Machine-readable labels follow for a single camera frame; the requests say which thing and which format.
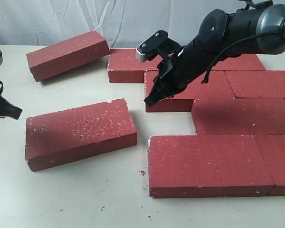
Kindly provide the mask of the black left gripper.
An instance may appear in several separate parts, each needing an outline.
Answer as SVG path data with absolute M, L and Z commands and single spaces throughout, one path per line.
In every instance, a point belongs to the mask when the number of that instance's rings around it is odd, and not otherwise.
M 3 82 L 0 81 L 0 99 L 2 98 L 2 92 L 4 89 Z M 0 111 L 0 119 L 4 119 L 6 117 L 10 117 L 12 119 L 19 119 L 20 115 L 22 114 L 22 109 L 12 105 L 9 102 L 6 102 L 4 107 L 3 107 L 3 114 Z

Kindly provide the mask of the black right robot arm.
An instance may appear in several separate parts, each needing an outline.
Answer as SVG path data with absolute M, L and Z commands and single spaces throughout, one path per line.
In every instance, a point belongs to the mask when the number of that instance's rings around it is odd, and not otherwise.
M 189 83 L 204 76 L 220 61 L 243 54 L 278 55 L 285 52 L 285 5 L 271 0 L 253 3 L 234 13 L 220 9 L 203 20 L 197 36 L 181 46 L 159 30 L 140 44 L 136 57 L 140 62 L 161 56 L 153 87 L 145 98 L 147 106 L 183 92 Z

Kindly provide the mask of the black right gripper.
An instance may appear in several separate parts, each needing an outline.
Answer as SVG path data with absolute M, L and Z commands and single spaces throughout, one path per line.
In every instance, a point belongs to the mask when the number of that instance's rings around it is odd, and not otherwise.
M 183 92 L 189 83 L 202 74 L 201 81 L 208 83 L 212 67 L 217 63 L 217 51 L 201 47 L 197 39 L 173 53 L 167 61 L 159 64 L 159 73 L 154 79 L 150 93 L 144 99 L 147 106 L 154 106 L 166 98 Z

